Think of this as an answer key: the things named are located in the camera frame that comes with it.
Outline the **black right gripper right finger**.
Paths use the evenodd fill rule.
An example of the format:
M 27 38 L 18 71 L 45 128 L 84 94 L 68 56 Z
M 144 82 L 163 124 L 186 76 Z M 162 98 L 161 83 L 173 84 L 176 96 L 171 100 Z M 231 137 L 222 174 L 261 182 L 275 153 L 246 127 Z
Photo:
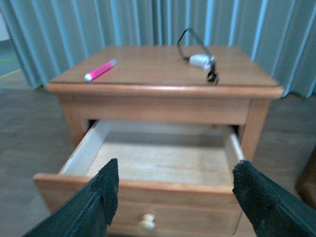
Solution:
M 316 211 L 241 160 L 233 169 L 233 193 L 258 237 L 314 237 Z

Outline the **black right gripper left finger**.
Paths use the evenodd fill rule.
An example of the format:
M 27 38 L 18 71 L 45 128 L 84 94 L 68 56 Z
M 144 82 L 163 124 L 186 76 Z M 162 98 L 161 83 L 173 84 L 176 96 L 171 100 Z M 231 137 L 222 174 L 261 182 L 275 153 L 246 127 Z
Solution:
M 118 208 L 118 160 L 111 159 L 26 237 L 105 237 Z

